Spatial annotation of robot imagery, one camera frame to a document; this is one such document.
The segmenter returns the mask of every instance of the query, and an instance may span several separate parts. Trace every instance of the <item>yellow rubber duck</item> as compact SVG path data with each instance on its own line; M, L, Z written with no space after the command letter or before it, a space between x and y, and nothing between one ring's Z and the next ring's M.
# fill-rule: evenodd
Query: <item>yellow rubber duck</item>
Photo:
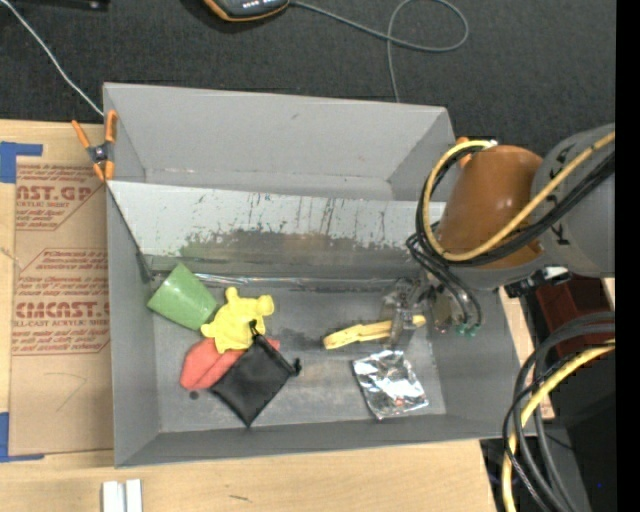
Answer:
M253 343L253 334L249 323L256 321L256 330L264 334L265 316L273 314L275 306L271 295L261 295L257 299L238 296L238 290L231 286L224 293L227 303L223 305L213 321L200 327L206 338L216 340L218 352L223 354L229 349L246 350Z

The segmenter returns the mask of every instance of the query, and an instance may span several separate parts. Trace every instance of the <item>dark carpet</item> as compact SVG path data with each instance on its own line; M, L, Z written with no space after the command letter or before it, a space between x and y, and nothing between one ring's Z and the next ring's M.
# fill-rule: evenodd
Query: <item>dark carpet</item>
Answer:
M106 81L394 101L385 42L299 7L222 22L202 0L112 0L106 12L16 1L73 80L101 105ZM307 0L386 31L399 0ZM545 154L615 121L614 0L454 0L459 49L394 48L400 99L445 106L456 136L492 135ZM442 5L417 1L394 35L442 46L463 34ZM0 118L100 118L0 5Z

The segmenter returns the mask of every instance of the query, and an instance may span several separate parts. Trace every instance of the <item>black device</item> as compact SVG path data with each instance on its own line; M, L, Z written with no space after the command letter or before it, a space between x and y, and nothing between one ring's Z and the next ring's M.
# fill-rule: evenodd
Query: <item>black device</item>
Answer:
M204 0L226 21L253 21L272 16L289 5L289 0Z

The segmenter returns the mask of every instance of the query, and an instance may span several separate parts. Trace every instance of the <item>crumpled aluminum foil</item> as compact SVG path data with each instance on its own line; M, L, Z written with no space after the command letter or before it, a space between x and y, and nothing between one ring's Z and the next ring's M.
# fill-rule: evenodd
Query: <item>crumpled aluminum foil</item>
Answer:
M403 351L383 350L352 364L365 401L378 420L429 405Z

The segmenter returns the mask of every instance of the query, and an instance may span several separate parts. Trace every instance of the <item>cardboard sheet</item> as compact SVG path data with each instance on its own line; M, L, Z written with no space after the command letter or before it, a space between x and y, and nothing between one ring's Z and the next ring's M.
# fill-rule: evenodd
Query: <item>cardboard sheet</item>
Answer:
M68 123L3 122L0 140L43 145L17 161L9 454L110 448L105 187Z
M9 408L15 185L0 183L0 412Z

